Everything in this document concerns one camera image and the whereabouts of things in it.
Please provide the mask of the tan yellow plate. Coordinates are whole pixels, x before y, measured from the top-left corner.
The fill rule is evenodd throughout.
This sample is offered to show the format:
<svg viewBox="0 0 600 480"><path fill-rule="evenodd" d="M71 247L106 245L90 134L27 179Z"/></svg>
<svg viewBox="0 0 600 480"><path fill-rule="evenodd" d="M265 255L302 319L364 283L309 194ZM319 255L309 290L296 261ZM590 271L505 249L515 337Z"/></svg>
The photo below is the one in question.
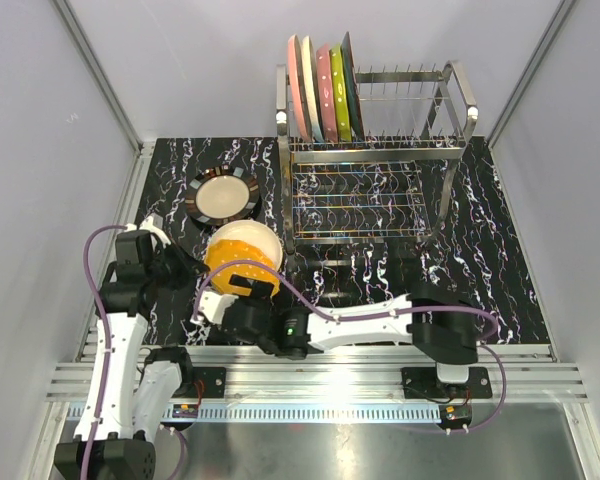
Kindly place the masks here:
<svg viewBox="0 0 600 480"><path fill-rule="evenodd" d="M255 220L237 220L221 226L210 238L207 248L221 240L238 240L258 248L277 269L283 263L284 250L276 233Z"/></svg>

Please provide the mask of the green dotted scalloped plate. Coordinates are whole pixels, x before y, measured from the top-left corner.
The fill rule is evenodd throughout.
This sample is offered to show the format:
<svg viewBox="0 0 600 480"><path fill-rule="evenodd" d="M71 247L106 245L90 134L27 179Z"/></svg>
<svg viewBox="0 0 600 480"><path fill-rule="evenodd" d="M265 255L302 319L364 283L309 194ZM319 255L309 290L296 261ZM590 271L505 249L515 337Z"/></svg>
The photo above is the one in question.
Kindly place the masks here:
<svg viewBox="0 0 600 480"><path fill-rule="evenodd" d="M352 141L352 133L347 102L346 82L344 79L344 63L340 44L335 44L330 49L330 61L338 137L341 143L349 143Z"/></svg>

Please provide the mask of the teal plate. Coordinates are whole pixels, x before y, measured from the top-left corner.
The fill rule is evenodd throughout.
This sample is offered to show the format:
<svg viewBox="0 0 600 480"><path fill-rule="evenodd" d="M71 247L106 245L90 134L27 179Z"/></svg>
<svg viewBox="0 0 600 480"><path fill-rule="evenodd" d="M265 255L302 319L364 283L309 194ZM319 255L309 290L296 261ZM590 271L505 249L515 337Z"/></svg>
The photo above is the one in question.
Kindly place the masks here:
<svg viewBox="0 0 600 480"><path fill-rule="evenodd" d="M344 67L347 102L351 127L353 130L353 137L356 141L363 141L365 138L364 124L362 119L360 98L356 81L356 72L349 32L346 32L343 37L341 43L341 52Z"/></svg>

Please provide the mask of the cream and blue plate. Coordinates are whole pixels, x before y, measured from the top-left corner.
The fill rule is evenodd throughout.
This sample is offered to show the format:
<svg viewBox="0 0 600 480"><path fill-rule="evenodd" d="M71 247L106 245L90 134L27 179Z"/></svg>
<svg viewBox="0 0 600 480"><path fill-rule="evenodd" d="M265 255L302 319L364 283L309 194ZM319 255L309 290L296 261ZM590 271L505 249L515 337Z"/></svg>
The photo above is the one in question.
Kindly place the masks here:
<svg viewBox="0 0 600 480"><path fill-rule="evenodd" d="M305 36L301 41L301 59L305 96L307 101L312 137L316 143L323 143L325 139L322 131L319 109L315 50L313 48L313 44L309 36Z"/></svg>

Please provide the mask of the cream and pink plate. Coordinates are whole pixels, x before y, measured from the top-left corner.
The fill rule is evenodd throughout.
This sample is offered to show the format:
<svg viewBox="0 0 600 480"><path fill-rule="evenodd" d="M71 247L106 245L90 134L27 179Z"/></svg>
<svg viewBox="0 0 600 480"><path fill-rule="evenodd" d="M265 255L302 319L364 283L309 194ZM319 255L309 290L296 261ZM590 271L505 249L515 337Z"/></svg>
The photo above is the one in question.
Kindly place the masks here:
<svg viewBox="0 0 600 480"><path fill-rule="evenodd" d="M305 143L309 143L312 137L310 126L307 124L306 105L303 102L304 87L301 83L303 77L301 73L300 43L296 34L291 35L287 43L287 67L297 130L301 139Z"/></svg>

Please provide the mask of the pink dotted scalloped plate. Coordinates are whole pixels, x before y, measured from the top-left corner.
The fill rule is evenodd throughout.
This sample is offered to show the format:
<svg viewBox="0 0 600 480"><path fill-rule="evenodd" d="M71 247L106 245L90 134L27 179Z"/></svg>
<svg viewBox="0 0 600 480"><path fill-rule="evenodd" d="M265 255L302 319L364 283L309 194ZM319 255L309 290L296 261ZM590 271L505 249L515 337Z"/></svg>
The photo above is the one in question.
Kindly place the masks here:
<svg viewBox="0 0 600 480"><path fill-rule="evenodd" d="M321 46L316 52L318 95L323 136L328 143L339 140L337 120L333 104L333 84L331 78L331 60L328 44Z"/></svg>

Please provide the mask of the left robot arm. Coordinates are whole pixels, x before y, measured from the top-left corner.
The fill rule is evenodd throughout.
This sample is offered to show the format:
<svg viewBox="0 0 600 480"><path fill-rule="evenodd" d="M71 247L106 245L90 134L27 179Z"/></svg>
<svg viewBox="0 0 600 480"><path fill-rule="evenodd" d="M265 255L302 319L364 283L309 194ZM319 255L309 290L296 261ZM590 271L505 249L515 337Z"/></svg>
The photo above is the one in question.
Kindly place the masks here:
<svg viewBox="0 0 600 480"><path fill-rule="evenodd" d="M179 290L207 267L157 227L117 229L115 258L92 284L97 349L82 416L54 467L65 479L151 479L155 436L172 397L202 393L187 350L139 354L159 289Z"/></svg>

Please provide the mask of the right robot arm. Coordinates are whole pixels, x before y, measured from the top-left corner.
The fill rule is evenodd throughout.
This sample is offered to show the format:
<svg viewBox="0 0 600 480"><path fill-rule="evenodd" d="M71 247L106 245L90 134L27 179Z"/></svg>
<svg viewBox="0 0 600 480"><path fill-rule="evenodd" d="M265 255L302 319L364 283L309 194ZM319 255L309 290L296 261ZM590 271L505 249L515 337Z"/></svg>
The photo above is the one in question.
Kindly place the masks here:
<svg viewBox="0 0 600 480"><path fill-rule="evenodd" d="M262 298L228 295L223 302L213 317L220 330L280 358L303 360L350 344L411 344L435 362L433 385L445 397L466 389L470 366L477 362L472 304L431 284L415 284L383 302L342 308L277 311Z"/></svg>

